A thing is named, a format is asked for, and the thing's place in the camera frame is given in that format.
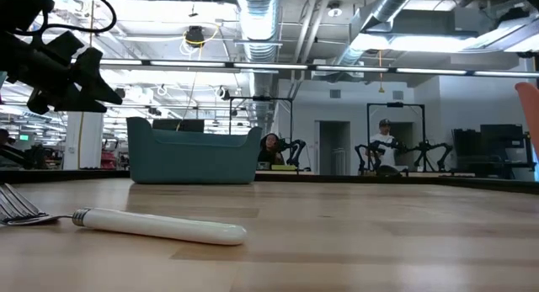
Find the monitor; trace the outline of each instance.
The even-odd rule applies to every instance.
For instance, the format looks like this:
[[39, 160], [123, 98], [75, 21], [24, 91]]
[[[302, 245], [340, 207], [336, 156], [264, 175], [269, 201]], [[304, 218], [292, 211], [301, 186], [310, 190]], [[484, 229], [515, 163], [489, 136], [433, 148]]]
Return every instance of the monitor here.
[[481, 125], [485, 148], [524, 148], [522, 125]]

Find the teal container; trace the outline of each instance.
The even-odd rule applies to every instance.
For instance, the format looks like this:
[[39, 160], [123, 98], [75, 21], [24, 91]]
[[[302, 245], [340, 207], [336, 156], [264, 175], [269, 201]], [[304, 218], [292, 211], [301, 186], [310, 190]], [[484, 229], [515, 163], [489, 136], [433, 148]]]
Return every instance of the teal container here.
[[262, 129], [247, 135], [210, 135], [152, 129], [127, 119], [131, 178], [135, 183], [251, 183]]

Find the doorway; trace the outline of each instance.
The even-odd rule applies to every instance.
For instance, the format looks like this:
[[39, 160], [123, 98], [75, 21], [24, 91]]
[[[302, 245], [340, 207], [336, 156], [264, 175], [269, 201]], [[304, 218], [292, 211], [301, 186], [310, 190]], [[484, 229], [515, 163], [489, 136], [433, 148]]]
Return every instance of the doorway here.
[[[414, 144], [414, 123], [391, 123], [391, 135], [397, 140], [406, 145], [408, 148], [415, 146]], [[406, 154], [398, 154], [395, 156], [396, 166], [407, 166], [408, 169], [414, 169], [414, 154], [412, 152]]]
[[350, 122], [319, 121], [320, 175], [350, 175]]

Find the white utensil handle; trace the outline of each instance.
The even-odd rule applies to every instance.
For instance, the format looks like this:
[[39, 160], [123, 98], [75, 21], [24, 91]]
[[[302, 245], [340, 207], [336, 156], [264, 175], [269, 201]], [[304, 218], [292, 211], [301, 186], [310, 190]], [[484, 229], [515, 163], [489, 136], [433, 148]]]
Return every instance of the white utensil handle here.
[[247, 237], [242, 226], [97, 208], [77, 211], [73, 223], [99, 230], [217, 245], [240, 245]]

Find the column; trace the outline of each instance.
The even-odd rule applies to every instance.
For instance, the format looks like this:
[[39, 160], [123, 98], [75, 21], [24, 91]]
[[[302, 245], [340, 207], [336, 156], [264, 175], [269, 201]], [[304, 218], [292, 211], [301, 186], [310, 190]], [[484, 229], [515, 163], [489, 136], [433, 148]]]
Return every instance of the column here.
[[103, 114], [91, 112], [67, 113], [64, 170], [101, 167], [103, 128]]

